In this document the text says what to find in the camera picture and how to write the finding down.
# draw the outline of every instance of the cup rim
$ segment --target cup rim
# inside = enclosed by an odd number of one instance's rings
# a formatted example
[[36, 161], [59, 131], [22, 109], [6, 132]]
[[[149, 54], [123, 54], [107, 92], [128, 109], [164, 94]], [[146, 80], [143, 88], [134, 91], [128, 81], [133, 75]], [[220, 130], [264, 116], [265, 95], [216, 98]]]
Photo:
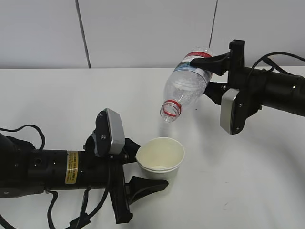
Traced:
[[151, 141], [154, 141], [154, 140], [156, 140], [156, 139], [170, 139], [170, 140], [173, 140], [173, 141], [177, 142], [177, 143], [182, 147], [182, 149], [183, 149], [183, 157], [182, 157], [182, 159], [180, 160], [180, 162], [179, 162], [178, 164], [172, 166], [172, 167], [152, 169], [152, 168], [148, 168], [148, 167], [142, 165], [142, 164], [139, 162], [139, 160], [138, 160], [138, 158], [137, 158], [137, 155], [138, 155], [138, 152], [137, 152], [137, 154], [135, 155], [135, 159], [136, 159], [137, 163], [138, 163], [142, 168], [144, 168], [145, 170], [150, 171], [150, 172], [156, 172], [156, 173], [170, 172], [170, 171], [175, 170], [176, 168], [178, 168], [178, 167], [180, 166], [180, 164], [181, 164], [181, 163], [183, 162], [183, 160], [184, 160], [184, 156], [185, 156], [185, 148], [184, 148], [184, 146], [183, 146], [179, 141], [177, 141], [176, 139], [173, 139], [173, 138], [171, 138], [171, 137], [156, 137], [156, 138], [151, 139], [151, 140], [148, 141], [147, 143], [149, 143], [149, 142], [151, 142]]

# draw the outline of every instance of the clear plastic bottle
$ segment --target clear plastic bottle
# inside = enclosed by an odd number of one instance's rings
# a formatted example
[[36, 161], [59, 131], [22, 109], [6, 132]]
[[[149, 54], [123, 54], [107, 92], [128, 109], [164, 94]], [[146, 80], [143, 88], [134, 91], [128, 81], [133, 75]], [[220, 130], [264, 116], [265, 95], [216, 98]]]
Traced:
[[183, 109], [193, 105], [203, 95], [212, 73], [190, 66], [190, 61], [211, 56], [208, 48], [196, 47], [175, 68], [164, 88], [165, 102], [160, 110], [164, 121], [175, 121]]

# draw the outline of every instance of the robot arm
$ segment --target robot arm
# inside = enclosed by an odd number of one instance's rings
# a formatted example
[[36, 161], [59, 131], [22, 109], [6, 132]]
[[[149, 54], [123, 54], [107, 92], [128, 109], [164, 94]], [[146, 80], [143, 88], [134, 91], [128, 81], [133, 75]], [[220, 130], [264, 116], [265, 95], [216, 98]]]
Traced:
[[[217, 75], [228, 71], [227, 83], [210, 82], [204, 92], [221, 105], [220, 126], [231, 135], [238, 134], [246, 119], [262, 109], [262, 105], [305, 116], [305, 79], [287, 73], [268, 56], [283, 54], [302, 61], [305, 59], [290, 53], [274, 52], [248, 68], [244, 66], [244, 44], [245, 41], [233, 40], [229, 53], [190, 62], [191, 66]], [[271, 65], [272, 69], [255, 69], [260, 61]]]
[[[41, 132], [36, 126], [26, 126]], [[41, 138], [41, 148], [36, 150], [29, 142], [0, 134], [0, 198], [16, 198], [44, 191], [52, 193], [53, 201], [48, 211], [50, 228], [54, 228], [51, 209], [58, 196], [54, 190], [86, 189], [84, 196], [88, 200], [91, 188], [105, 188], [106, 194], [92, 213], [87, 214], [84, 210], [81, 217], [70, 222], [68, 228], [75, 229], [90, 223], [90, 218], [101, 208], [108, 192], [116, 223], [127, 223], [132, 218], [130, 204], [164, 190], [168, 185], [166, 180], [135, 176], [125, 183], [123, 164], [136, 162], [140, 146], [125, 138], [120, 115], [108, 108], [99, 112], [96, 128], [87, 139], [84, 151], [43, 150], [42, 132]], [[0, 225], [13, 228], [1, 215]]]

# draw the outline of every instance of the paper cup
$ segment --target paper cup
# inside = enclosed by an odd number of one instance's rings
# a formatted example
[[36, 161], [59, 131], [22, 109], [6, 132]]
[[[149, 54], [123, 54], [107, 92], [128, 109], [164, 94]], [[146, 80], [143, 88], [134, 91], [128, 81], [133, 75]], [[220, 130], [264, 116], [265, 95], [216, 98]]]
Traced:
[[184, 159], [184, 147], [172, 138], [159, 137], [141, 146], [135, 158], [148, 178], [169, 180]]

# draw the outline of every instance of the tabletop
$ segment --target tabletop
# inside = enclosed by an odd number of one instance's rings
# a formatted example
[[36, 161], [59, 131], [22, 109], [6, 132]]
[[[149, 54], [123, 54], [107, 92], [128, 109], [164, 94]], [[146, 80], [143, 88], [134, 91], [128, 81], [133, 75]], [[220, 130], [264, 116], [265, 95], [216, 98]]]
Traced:
[[[304, 74], [305, 67], [285, 67]], [[95, 118], [108, 107], [121, 115], [125, 136], [138, 144], [168, 136], [185, 147], [170, 190], [131, 205], [128, 224], [115, 224], [107, 197], [87, 229], [303, 229], [305, 227], [305, 119], [263, 107], [238, 135], [219, 126], [220, 106], [205, 95], [173, 123], [159, 110], [171, 68], [0, 70], [0, 126], [35, 124], [45, 149], [82, 150]], [[225, 82], [226, 76], [213, 76]], [[40, 145], [35, 130], [10, 134]], [[143, 177], [124, 165], [126, 182]], [[89, 194], [88, 212], [103, 190]], [[56, 228], [78, 217], [83, 191], [59, 191]], [[48, 228], [51, 194], [0, 199], [0, 213], [18, 229]]]

